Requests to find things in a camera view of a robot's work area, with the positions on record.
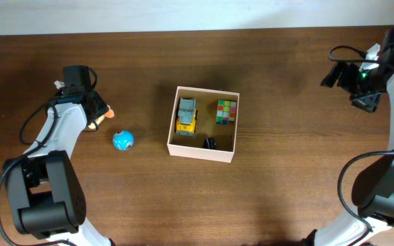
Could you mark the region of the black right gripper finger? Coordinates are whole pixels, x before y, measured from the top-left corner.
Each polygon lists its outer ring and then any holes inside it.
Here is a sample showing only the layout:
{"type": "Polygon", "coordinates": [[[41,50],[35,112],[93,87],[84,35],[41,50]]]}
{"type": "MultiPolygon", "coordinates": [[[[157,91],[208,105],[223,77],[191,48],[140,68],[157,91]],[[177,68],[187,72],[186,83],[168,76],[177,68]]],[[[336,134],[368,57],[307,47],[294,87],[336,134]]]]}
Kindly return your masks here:
{"type": "Polygon", "coordinates": [[[381,93],[363,94],[359,96],[351,95],[351,105],[368,113],[374,113],[380,103],[381,95],[381,93]]]}
{"type": "Polygon", "coordinates": [[[343,72],[343,63],[336,63],[332,67],[330,72],[321,81],[320,85],[322,87],[332,88],[337,82],[337,79],[341,76],[342,72],[343,72]]]}

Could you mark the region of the yellow plush toy animal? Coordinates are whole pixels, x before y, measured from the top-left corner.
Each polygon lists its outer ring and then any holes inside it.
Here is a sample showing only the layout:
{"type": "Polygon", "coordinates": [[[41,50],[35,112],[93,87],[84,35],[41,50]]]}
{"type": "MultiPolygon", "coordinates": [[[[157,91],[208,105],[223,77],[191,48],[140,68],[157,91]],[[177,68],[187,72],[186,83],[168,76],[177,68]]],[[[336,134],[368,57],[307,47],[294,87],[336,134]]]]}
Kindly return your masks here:
{"type": "Polygon", "coordinates": [[[88,125],[88,128],[90,130],[97,131],[99,129],[99,125],[104,121],[104,119],[113,118],[113,117],[114,117],[114,111],[111,108],[109,108],[109,110],[105,114],[103,114],[102,116],[97,118],[95,121],[90,123],[88,125]]]}

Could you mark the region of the blue toy ball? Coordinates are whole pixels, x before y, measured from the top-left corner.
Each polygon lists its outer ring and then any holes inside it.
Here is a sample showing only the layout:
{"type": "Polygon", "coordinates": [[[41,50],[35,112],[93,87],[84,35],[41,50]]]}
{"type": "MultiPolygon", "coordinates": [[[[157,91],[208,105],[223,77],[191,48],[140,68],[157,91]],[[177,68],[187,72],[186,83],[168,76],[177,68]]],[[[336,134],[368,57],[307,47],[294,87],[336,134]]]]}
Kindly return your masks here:
{"type": "Polygon", "coordinates": [[[123,130],[114,134],[112,143],[117,150],[124,151],[132,148],[135,140],[131,132],[123,130]]]}

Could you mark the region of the yellow grey toy truck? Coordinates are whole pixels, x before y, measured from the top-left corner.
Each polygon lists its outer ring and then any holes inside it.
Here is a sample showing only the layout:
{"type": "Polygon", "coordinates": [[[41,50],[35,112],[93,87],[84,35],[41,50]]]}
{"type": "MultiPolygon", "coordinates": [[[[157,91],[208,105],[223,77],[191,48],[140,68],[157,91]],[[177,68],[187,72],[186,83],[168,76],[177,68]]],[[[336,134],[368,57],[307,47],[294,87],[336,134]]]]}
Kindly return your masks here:
{"type": "Polygon", "coordinates": [[[177,135],[194,136],[196,133],[196,123],[198,110],[195,99],[181,98],[176,117],[175,133],[177,135]]]}

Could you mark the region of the multicoloured puzzle cube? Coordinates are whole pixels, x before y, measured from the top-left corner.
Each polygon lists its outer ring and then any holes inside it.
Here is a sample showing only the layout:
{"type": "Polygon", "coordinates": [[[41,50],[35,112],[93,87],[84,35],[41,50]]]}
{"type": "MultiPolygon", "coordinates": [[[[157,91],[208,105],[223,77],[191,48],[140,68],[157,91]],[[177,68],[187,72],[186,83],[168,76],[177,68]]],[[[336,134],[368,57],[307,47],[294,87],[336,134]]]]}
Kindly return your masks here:
{"type": "Polygon", "coordinates": [[[234,126],[237,117],[237,102],[230,100],[219,100],[216,111],[215,123],[234,126]]]}

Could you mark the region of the black round cap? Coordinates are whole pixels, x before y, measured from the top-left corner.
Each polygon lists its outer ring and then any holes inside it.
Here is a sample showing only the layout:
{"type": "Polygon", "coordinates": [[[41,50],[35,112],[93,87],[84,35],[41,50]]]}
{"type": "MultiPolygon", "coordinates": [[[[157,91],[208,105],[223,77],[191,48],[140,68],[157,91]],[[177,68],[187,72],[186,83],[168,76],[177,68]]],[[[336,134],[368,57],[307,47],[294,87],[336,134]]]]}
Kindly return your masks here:
{"type": "Polygon", "coordinates": [[[204,149],[216,150],[217,145],[215,139],[212,137],[205,138],[203,146],[204,149]]]}

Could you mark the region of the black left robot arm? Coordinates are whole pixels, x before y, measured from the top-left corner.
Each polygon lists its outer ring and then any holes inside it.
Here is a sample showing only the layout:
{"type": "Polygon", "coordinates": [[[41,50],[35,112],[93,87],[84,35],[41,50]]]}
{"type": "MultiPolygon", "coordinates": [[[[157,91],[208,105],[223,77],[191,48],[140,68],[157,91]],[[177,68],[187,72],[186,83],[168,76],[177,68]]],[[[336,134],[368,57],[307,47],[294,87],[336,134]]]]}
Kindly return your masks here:
{"type": "Polygon", "coordinates": [[[113,245],[87,219],[85,195],[70,162],[79,135],[109,108],[94,90],[68,87],[44,107],[47,120],[36,140],[5,162],[0,177],[14,226],[41,245],[113,245]]]}

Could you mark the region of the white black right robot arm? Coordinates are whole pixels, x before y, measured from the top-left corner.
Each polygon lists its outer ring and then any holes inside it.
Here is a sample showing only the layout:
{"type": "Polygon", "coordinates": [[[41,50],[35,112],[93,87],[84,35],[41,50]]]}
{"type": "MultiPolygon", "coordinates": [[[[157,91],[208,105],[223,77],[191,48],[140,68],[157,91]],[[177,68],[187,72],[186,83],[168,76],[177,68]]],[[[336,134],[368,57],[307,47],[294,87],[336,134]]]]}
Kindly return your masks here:
{"type": "Polygon", "coordinates": [[[364,245],[372,236],[394,228],[394,42],[359,51],[360,59],[329,59],[336,64],[321,82],[350,93],[352,105],[373,113],[382,94],[389,95],[388,148],[349,160],[337,180],[344,211],[330,225],[313,230],[302,245],[364,245]]]}

